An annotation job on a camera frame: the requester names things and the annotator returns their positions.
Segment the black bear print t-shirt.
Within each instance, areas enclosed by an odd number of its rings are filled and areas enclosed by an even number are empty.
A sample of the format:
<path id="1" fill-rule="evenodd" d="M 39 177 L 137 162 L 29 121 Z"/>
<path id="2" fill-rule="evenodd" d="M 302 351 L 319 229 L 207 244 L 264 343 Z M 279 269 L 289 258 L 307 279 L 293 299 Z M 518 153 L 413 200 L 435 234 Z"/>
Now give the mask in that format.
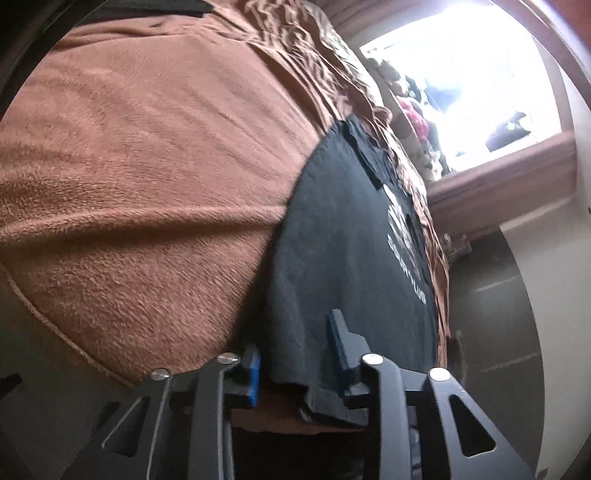
<path id="1" fill-rule="evenodd" d="M 305 415 L 362 427 L 339 398 L 327 318 L 404 369 L 438 361 L 439 318 L 411 196 L 356 117 L 335 123 L 308 158 L 271 247 L 257 341 L 266 379 Z"/>

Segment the hanging dark clothes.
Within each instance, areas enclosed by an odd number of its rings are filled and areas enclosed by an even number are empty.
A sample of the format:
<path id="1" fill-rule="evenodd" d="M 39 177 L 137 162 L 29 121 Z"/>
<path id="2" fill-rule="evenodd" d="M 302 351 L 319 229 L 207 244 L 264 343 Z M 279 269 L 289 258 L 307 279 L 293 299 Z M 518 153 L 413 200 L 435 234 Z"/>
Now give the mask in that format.
<path id="1" fill-rule="evenodd" d="M 531 131 L 521 125 L 521 120 L 526 116 L 524 112 L 517 112 L 500 125 L 486 141 L 487 149 L 494 152 L 529 136 Z"/>

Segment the right pink curtain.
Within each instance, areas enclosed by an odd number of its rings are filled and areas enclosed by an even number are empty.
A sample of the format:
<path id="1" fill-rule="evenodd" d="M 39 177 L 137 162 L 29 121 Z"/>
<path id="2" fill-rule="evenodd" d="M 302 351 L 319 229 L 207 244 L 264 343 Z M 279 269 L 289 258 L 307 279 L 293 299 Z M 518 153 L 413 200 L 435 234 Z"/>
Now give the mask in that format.
<path id="1" fill-rule="evenodd" d="M 470 239 L 541 207 L 571 197 L 577 188 L 577 147 L 572 132 L 427 187 L 429 209 L 440 234 Z"/>

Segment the pink curtain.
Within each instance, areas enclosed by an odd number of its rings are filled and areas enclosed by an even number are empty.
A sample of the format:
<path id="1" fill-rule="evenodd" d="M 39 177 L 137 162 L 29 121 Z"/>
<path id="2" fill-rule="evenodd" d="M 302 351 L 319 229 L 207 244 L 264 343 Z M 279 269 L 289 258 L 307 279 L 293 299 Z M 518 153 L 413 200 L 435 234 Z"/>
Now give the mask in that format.
<path id="1" fill-rule="evenodd" d="M 577 188 L 577 147 L 572 132 L 427 187 L 429 209 L 440 234 L 470 239 L 541 207 L 571 197 Z"/>
<path id="2" fill-rule="evenodd" d="M 342 37 L 359 44 L 449 6 L 449 1 L 318 1 Z M 494 1 L 556 60 L 586 102 L 590 101 L 590 3 Z"/>

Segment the brown bed blanket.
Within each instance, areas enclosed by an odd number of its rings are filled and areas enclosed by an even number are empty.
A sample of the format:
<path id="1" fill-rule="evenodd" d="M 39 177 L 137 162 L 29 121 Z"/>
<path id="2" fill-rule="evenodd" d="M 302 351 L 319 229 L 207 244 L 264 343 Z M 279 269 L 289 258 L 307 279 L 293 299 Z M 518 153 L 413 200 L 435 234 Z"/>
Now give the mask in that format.
<path id="1" fill-rule="evenodd" d="M 397 113 L 304 1 L 74 28 L 1 123 L 3 341 L 125 385 L 204 364 L 235 329 L 305 160 L 356 115 L 415 203 L 443 360 L 448 266 Z"/>

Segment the plush toys on sill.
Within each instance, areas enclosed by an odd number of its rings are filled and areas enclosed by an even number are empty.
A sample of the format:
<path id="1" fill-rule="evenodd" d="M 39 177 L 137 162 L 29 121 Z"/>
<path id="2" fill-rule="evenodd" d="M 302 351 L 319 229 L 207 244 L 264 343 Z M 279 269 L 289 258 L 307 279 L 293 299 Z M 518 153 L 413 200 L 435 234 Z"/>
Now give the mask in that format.
<path id="1" fill-rule="evenodd" d="M 426 183 L 434 183 L 453 170 L 439 138 L 433 105 L 414 79 L 386 60 L 370 58 L 367 68 L 391 111 L 390 127 Z"/>

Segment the left pink curtain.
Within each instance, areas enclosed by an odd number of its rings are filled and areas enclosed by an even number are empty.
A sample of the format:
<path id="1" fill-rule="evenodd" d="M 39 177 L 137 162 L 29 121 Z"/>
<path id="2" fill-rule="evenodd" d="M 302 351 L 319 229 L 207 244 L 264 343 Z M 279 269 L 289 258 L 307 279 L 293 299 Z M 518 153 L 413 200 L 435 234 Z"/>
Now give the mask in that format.
<path id="1" fill-rule="evenodd" d="M 342 37 L 359 44 L 449 6 L 449 1 L 318 1 Z M 590 3 L 494 1 L 556 60 L 586 102 L 590 101 Z"/>

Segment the black garment on bed left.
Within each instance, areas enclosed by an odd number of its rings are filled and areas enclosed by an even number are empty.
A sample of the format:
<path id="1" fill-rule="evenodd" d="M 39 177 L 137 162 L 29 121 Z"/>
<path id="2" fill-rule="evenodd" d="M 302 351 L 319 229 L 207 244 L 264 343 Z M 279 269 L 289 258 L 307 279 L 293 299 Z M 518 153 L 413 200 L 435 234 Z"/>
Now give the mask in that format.
<path id="1" fill-rule="evenodd" d="M 86 16 L 81 24 L 164 15 L 201 18 L 212 11 L 213 5 L 201 0 L 108 0 Z"/>

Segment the window with dark frame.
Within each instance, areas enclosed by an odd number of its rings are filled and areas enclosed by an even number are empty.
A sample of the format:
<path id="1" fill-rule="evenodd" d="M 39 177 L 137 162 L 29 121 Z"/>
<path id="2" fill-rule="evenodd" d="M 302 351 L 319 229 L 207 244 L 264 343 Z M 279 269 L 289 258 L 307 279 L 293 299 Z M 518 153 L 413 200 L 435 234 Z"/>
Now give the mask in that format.
<path id="1" fill-rule="evenodd" d="M 536 145 L 562 132 L 554 89 L 533 36 L 491 1 L 449 1 L 443 10 L 363 43 L 414 79 L 436 110 L 453 173 Z M 531 134 L 490 152 L 486 141 L 515 113 Z"/>

